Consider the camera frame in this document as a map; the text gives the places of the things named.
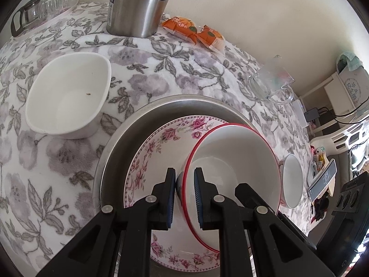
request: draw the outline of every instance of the glass mug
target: glass mug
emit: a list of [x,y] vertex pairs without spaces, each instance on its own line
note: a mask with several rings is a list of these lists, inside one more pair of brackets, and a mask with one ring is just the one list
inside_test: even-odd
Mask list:
[[[247,79],[246,86],[261,101],[271,101],[275,104],[283,105],[290,103],[294,98],[290,85],[295,80],[280,65],[280,60],[281,57],[279,55],[275,56]],[[288,92],[289,97],[286,100],[278,101],[272,98],[272,96],[281,91]]]

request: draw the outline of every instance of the white ceramic cup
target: white ceramic cup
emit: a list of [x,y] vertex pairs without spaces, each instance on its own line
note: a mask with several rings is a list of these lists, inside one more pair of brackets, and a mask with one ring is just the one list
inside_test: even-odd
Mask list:
[[28,93],[28,126],[64,139],[93,135],[110,81],[111,65],[102,55],[76,52],[55,58],[41,70]]
[[206,182],[218,192],[242,204],[234,190],[248,183],[276,212],[280,203],[281,179],[275,155],[263,137],[249,126],[223,124],[198,141],[177,179],[177,194],[192,234],[207,249],[219,251],[217,230],[203,231],[197,217],[194,170],[201,167]]
[[280,204],[294,209],[301,201],[303,190],[303,174],[300,162],[290,154],[278,163],[282,179],[282,195]]

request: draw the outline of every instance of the bolt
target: bolt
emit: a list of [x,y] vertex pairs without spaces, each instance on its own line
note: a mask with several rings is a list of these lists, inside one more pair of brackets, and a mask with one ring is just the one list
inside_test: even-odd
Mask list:
[[225,200],[222,195],[216,195],[216,196],[213,197],[213,199],[214,199],[215,202],[219,202],[219,203],[224,202],[224,200]]
[[150,195],[146,197],[146,202],[154,203],[156,201],[156,197],[154,195]]
[[113,211],[113,207],[111,205],[104,205],[103,207],[101,207],[101,211],[104,213],[104,214],[109,214]]
[[259,214],[266,214],[268,212],[268,208],[266,208],[265,206],[258,206],[256,208],[256,211],[259,213]]

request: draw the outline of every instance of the stainless steel kettle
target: stainless steel kettle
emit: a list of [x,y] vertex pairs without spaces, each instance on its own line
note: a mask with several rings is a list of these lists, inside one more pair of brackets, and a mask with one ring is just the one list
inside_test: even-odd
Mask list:
[[146,38],[160,24],[168,0],[110,0],[106,29],[110,34]]

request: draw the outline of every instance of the stainless steel tray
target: stainless steel tray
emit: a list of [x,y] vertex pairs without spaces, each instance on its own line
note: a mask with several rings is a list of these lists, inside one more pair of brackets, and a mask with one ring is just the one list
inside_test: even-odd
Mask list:
[[[97,164],[93,184],[95,214],[101,205],[123,207],[123,188],[131,161],[141,144],[159,127],[186,115],[210,115],[230,123],[254,126],[240,112],[218,100],[199,95],[176,95],[156,100],[132,114],[112,135]],[[152,276],[186,276],[152,263]],[[219,270],[206,276],[219,276]]]

